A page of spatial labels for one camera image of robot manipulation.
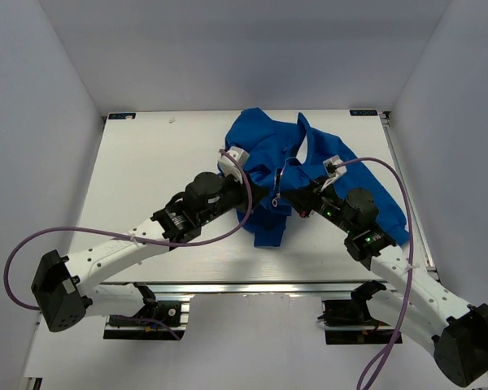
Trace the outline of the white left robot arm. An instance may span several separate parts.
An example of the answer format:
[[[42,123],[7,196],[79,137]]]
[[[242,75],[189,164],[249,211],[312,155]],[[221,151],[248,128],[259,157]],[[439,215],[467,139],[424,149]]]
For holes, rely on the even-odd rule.
[[[146,324],[157,301],[143,282],[107,284],[107,279],[148,258],[169,253],[200,236],[203,226],[231,210],[256,207],[268,190],[253,181],[203,172],[166,206],[133,227],[126,239],[65,256],[42,256],[31,290],[50,332],[62,332],[86,317],[121,315]]]

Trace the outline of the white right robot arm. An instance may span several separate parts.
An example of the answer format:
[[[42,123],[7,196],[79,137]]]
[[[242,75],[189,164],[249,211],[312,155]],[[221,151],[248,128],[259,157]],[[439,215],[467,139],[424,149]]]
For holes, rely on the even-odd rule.
[[[403,250],[377,223],[378,208],[365,188],[340,198],[319,178],[306,187],[282,192],[303,218],[317,213],[346,233],[351,257],[380,277],[351,292],[348,307],[321,318],[330,326],[395,326],[409,292],[400,331],[425,349],[455,385],[468,387],[488,372],[488,305],[474,306],[444,288],[427,271],[411,267]]]

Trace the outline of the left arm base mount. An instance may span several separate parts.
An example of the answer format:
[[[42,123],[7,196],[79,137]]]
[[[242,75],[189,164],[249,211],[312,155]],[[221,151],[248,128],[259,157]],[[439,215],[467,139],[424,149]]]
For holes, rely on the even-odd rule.
[[[180,341],[189,322],[190,298],[164,298],[132,316],[107,317],[104,340]]]

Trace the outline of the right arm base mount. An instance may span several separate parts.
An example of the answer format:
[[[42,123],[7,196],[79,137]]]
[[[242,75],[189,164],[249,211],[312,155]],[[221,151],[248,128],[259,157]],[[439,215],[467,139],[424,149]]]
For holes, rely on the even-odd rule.
[[[374,280],[351,291],[347,299],[328,298],[322,301],[323,311],[317,318],[324,325],[327,345],[385,345],[393,335],[393,328],[375,319],[367,302],[374,293],[384,292],[386,286]]]

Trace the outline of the blue zip-up jacket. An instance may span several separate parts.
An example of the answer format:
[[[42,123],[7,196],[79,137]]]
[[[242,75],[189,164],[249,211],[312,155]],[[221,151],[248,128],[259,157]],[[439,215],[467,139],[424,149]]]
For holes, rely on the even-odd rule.
[[[254,247],[279,247],[292,214],[291,205],[273,199],[280,190],[308,186],[327,172],[323,161],[338,155],[343,162],[356,159],[340,137],[314,128],[298,114],[294,123],[271,119],[259,108],[242,111],[225,136],[225,147],[237,146],[249,153],[244,171],[254,184],[269,190],[243,228],[254,235]],[[379,210],[377,223],[398,245],[406,244],[410,234],[400,206],[361,162],[346,166],[346,174],[333,184],[338,196],[349,190],[367,189]]]

